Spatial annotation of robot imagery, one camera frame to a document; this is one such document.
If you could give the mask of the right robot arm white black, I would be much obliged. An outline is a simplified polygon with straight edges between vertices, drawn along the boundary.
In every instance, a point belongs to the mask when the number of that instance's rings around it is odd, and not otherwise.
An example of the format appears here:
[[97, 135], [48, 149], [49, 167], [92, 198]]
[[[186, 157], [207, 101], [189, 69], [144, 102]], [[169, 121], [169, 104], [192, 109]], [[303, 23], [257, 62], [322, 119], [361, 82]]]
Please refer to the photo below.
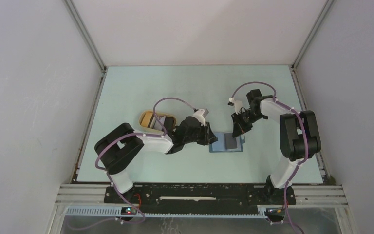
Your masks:
[[264, 199], [271, 204], [283, 198], [282, 189], [291, 185], [299, 167], [321, 150], [316, 116], [313, 111], [297, 111], [278, 101], [274, 95], [263, 96], [259, 89], [246, 95], [249, 104], [244, 108], [241, 101], [229, 98], [234, 107], [232, 137], [249, 132], [253, 123], [260, 119], [273, 120], [280, 126], [280, 159], [276, 169], [266, 180]]

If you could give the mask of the blue card holder wallet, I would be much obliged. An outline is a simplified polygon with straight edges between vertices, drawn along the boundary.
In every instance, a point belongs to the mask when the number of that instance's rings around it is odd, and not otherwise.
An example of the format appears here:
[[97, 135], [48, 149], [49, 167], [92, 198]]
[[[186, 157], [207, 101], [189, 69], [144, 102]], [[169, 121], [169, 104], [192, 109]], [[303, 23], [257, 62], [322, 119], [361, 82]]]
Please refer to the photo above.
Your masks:
[[242, 152], [245, 136], [232, 137], [232, 132], [215, 132], [218, 138], [209, 146], [210, 153], [235, 153]]

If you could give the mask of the black credit card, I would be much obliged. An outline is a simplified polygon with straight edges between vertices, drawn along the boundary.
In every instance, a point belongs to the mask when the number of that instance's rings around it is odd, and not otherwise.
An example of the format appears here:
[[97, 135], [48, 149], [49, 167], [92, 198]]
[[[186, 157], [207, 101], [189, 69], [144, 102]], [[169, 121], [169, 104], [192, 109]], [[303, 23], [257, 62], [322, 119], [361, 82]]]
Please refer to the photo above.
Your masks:
[[224, 134], [224, 146], [228, 151], [239, 149], [239, 143], [237, 142], [236, 137], [232, 137], [232, 133]]

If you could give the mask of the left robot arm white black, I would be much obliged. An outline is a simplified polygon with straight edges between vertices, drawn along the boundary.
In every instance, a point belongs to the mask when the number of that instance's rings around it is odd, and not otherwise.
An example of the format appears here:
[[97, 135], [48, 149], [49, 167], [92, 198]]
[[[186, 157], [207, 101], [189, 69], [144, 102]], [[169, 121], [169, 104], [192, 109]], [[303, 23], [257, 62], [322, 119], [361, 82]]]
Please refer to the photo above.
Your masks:
[[174, 127], [166, 125], [165, 130], [166, 134], [137, 132], [123, 123], [95, 144], [95, 167], [107, 175], [121, 202], [134, 198], [133, 181], [126, 168], [139, 152], [174, 154], [190, 143], [208, 146], [218, 141], [209, 122], [201, 123], [192, 116]]

